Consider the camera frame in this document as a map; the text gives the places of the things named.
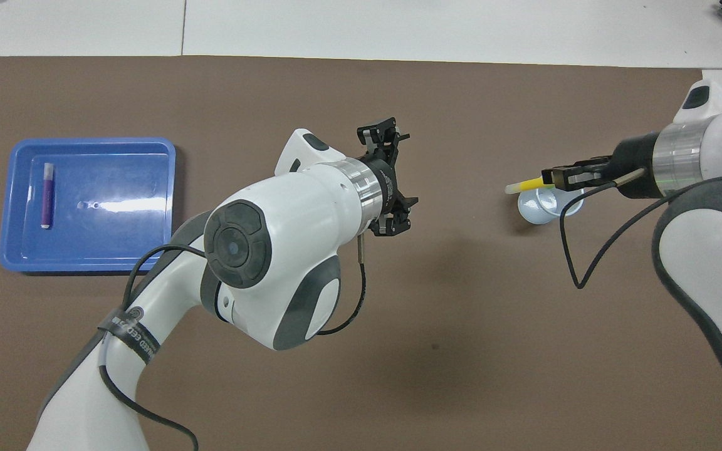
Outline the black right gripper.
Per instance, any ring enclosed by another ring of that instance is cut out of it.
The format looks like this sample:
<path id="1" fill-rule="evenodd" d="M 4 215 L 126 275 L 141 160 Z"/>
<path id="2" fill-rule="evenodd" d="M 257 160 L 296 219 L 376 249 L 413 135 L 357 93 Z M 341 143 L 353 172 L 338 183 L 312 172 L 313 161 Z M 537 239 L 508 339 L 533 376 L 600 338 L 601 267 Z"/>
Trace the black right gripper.
<path id="1" fill-rule="evenodd" d="M 542 179 L 552 179 L 554 187 L 559 190 L 598 187 L 610 182 L 607 178 L 602 177 L 602 172 L 611 161 L 611 177 L 613 179 L 640 168 L 644 169 L 641 177 L 618 187 L 622 196 L 660 198 L 661 192 L 654 180 L 652 169 L 654 146 L 658 137 L 657 132 L 649 132 L 644 136 L 624 139 L 616 146 L 611 157 L 593 157 L 579 160 L 572 165 L 542 169 L 541 177 Z"/>

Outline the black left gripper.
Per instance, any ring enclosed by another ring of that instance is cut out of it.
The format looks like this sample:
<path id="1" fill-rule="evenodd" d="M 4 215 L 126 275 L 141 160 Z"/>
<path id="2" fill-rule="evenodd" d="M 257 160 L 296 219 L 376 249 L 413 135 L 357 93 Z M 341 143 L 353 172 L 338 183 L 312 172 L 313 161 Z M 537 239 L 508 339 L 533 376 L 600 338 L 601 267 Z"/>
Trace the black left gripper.
<path id="1" fill-rule="evenodd" d="M 372 233 L 376 237 L 393 237 L 408 231 L 411 228 L 409 214 L 412 206 L 418 203 L 418 197 L 396 197 L 395 170 L 386 159 L 386 155 L 390 156 L 386 148 L 397 149 L 399 142 L 409 139 L 410 135 L 400 131 L 395 117 L 388 117 L 358 127 L 357 137 L 367 149 L 358 160 L 373 172 L 382 193 L 383 205 L 379 217 L 372 221 Z"/>

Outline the yellow pen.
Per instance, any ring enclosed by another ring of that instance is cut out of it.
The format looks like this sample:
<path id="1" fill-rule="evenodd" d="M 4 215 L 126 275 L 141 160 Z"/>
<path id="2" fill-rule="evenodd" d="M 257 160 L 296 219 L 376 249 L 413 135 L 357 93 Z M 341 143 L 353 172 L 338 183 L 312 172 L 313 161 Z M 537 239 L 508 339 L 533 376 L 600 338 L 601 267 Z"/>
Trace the yellow pen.
<path id="1" fill-rule="evenodd" d="M 533 178 L 530 180 L 524 180 L 524 182 L 516 182 L 505 186 L 505 194 L 518 194 L 519 192 L 525 192 L 534 189 L 549 189 L 554 188 L 553 183 L 546 183 L 542 177 Z"/>

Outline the purple pen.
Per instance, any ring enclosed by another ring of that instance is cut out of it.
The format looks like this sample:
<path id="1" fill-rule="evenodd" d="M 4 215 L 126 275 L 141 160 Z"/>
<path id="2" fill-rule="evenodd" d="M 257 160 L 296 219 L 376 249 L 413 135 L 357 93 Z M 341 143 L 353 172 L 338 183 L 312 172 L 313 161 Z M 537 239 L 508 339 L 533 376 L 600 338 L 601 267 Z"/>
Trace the purple pen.
<path id="1" fill-rule="evenodd" d="M 43 179 L 42 179 L 42 209 L 41 209 L 41 223 L 42 229 L 52 228 L 53 223 L 53 211 L 54 211 L 54 196 L 55 196 L 55 165 L 53 163 L 44 163 L 43 165 Z"/>

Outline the translucent plastic cup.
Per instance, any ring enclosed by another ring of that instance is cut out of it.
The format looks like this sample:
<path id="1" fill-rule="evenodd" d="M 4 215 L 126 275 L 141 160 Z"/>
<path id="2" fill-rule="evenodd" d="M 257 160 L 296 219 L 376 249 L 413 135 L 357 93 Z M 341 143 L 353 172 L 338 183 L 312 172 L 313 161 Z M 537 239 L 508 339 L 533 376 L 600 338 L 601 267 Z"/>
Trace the translucent plastic cup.
<path id="1" fill-rule="evenodd" d="M 518 196 L 518 211 L 532 224 L 541 225 L 557 220 L 562 209 L 585 189 L 564 191 L 554 187 L 523 191 Z"/>

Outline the brown table mat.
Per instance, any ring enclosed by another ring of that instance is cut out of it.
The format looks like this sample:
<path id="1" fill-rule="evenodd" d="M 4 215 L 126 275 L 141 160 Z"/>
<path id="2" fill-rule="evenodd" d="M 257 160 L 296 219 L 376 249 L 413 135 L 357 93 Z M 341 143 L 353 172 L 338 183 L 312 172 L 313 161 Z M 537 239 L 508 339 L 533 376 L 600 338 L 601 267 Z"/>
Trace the brown table mat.
<path id="1" fill-rule="evenodd" d="M 346 330 L 275 352 L 200 306 L 139 385 L 203 451 L 722 451 L 722 371 L 654 274 L 659 212 L 585 289 L 558 226 L 505 185 L 665 127 L 700 70 L 226 57 L 0 57 L 0 223 L 11 149 L 46 137 L 177 147 L 174 220 L 273 173 L 296 128 L 358 156 L 396 117 L 412 228 L 366 239 Z M 126 277 L 0 265 L 0 451 L 24 451 Z"/>

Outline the blue plastic tray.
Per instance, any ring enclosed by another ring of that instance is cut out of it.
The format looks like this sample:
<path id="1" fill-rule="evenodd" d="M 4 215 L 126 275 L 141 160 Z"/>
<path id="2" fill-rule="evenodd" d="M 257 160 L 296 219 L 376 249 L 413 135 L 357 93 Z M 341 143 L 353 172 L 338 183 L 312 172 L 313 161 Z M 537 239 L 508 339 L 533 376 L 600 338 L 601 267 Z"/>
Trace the blue plastic tray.
<path id="1" fill-rule="evenodd" d="M 42 229 L 44 163 L 55 165 Z M 21 273 L 129 271 L 172 234 L 177 151 L 163 137 L 26 139 L 11 150 L 0 264 Z"/>

